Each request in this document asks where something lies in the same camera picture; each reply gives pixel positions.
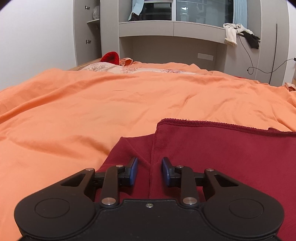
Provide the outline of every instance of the metal rivet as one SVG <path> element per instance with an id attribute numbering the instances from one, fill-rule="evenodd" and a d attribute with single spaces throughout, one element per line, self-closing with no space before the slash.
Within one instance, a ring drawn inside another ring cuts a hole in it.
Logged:
<path id="1" fill-rule="evenodd" d="M 150 208 L 150 207 L 153 207 L 153 206 L 154 206 L 153 203 L 147 203 L 147 204 L 146 204 L 146 207 L 149 207 L 149 208 Z"/>
<path id="2" fill-rule="evenodd" d="M 102 204 L 105 204 L 105 205 L 113 205 L 116 203 L 116 199 L 112 197 L 105 197 L 102 199 L 101 202 Z"/>
<path id="3" fill-rule="evenodd" d="M 183 199 L 183 203 L 187 204 L 187 205 L 193 205 L 197 203 L 197 199 L 194 197 L 185 197 Z"/>

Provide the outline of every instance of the orange bed sheet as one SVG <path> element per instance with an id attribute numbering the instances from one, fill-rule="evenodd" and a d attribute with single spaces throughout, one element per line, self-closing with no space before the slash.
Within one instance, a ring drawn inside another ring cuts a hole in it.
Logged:
<path id="1" fill-rule="evenodd" d="M 195 65 L 129 67 L 167 71 L 51 69 L 0 92 L 0 240 L 20 238 L 13 211 L 22 198 L 98 169 L 121 136 L 154 133 L 163 118 L 296 131 L 296 91 Z"/>

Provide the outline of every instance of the open cabinet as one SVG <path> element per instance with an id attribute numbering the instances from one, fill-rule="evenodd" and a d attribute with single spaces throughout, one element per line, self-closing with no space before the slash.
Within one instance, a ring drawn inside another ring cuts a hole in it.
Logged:
<path id="1" fill-rule="evenodd" d="M 100 0 L 74 0 L 73 27 L 77 65 L 102 57 L 100 19 L 93 18 L 93 9 Z"/>

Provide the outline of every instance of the orange cloth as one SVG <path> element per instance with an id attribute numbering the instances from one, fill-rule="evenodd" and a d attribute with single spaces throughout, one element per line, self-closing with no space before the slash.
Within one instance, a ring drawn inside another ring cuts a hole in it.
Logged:
<path id="1" fill-rule="evenodd" d="M 0 240 L 20 237 L 13 210 L 22 198 L 98 169 L 121 136 L 154 133 L 163 118 L 296 131 L 296 91 L 195 65 L 129 67 L 200 74 L 51 69 L 0 92 Z"/>

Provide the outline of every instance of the maroon cloth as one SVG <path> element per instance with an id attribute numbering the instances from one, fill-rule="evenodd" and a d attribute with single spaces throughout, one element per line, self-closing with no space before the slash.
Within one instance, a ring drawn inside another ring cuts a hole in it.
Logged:
<path id="1" fill-rule="evenodd" d="M 108 52 L 102 58 L 101 62 L 119 65 L 119 55 L 116 52 Z"/>
<path id="2" fill-rule="evenodd" d="M 279 231 L 283 241 L 296 240 L 296 132 L 207 122 L 164 119 L 156 133 L 121 138 L 99 171 L 139 158 L 134 188 L 121 188 L 120 199 L 178 198 L 179 188 L 167 188 L 161 160 L 167 156 L 175 166 L 189 166 L 195 172 L 218 171 L 256 188 L 284 207 L 285 219 Z"/>

